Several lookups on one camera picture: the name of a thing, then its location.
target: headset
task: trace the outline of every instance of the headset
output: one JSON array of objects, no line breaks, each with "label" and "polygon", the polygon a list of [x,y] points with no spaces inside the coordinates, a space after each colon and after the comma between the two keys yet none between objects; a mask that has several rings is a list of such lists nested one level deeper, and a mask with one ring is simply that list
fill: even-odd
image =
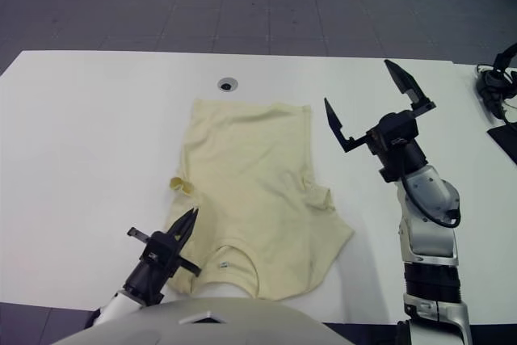
[{"label": "headset", "polygon": [[498,119],[504,120],[517,133],[517,124],[508,121],[503,107],[504,100],[517,95],[517,72],[508,73],[506,71],[515,55],[517,55],[517,43],[499,53],[492,66],[478,65],[476,67],[476,90],[483,99],[486,109]]}]

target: fabric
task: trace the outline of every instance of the fabric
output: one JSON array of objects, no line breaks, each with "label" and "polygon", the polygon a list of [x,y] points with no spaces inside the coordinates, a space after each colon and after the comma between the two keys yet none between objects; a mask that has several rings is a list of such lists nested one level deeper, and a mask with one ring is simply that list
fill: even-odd
[{"label": "fabric", "polygon": [[199,208],[181,255],[202,272],[180,268],[174,289],[223,282],[279,300],[321,283],[352,230],[314,182],[310,117],[281,103],[194,102],[166,227]]}]

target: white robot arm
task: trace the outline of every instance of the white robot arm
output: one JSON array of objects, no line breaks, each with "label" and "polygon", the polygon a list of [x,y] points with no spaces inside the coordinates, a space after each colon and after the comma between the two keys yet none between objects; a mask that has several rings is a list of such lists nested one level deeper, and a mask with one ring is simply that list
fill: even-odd
[{"label": "white robot arm", "polygon": [[[442,343],[439,333],[456,328],[463,344],[472,345],[467,305],[460,296],[454,235],[461,219],[460,195],[427,164],[415,140],[416,118],[435,104],[410,74],[389,60],[385,64],[400,92],[411,98],[412,110],[389,113],[360,139],[346,139],[325,100],[329,125],[345,152],[366,144],[382,162],[384,180],[398,186],[402,207],[398,233],[406,278],[404,310],[410,316],[409,321],[399,322],[399,337],[412,339],[414,330],[426,330],[426,343]],[[437,333],[436,342],[429,338],[432,333]],[[418,344],[414,339],[410,343]]]}]

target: table surface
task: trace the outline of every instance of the table surface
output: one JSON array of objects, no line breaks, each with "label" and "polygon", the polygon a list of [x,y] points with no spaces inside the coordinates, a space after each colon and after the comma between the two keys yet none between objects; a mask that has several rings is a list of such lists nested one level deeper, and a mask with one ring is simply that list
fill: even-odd
[{"label": "table surface", "polygon": [[[494,124],[473,93],[473,67],[397,63],[437,105],[418,118],[418,142],[461,194],[456,238],[471,322],[517,322],[516,168],[485,133]],[[223,77],[236,78],[237,90],[219,91]],[[23,52],[0,77],[0,93],[1,301],[103,305],[143,248],[126,231],[164,225],[192,101],[280,101],[311,105],[317,181],[356,231],[324,283],[284,303],[324,322],[405,318],[396,188],[366,147],[340,149],[323,105],[327,97],[345,134],[356,137],[385,113],[407,109],[381,59]]]}]

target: black cable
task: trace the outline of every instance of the black cable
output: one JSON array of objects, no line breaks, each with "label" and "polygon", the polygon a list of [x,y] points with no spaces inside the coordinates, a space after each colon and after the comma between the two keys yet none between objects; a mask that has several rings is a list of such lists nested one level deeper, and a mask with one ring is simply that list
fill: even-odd
[{"label": "black cable", "polygon": [[461,213],[458,209],[458,213],[456,216],[455,221],[452,224],[448,224],[447,222],[441,221],[438,218],[431,215],[414,197],[413,192],[410,189],[410,185],[407,183],[407,175],[406,175],[406,169],[404,166],[404,156],[401,154],[401,181],[402,186],[404,187],[404,190],[406,191],[406,194],[408,198],[410,199],[411,203],[420,211],[421,214],[425,218],[428,218],[429,220],[433,221],[435,224],[439,226],[443,226],[444,228],[456,228],[460,222],[461,222]]}]

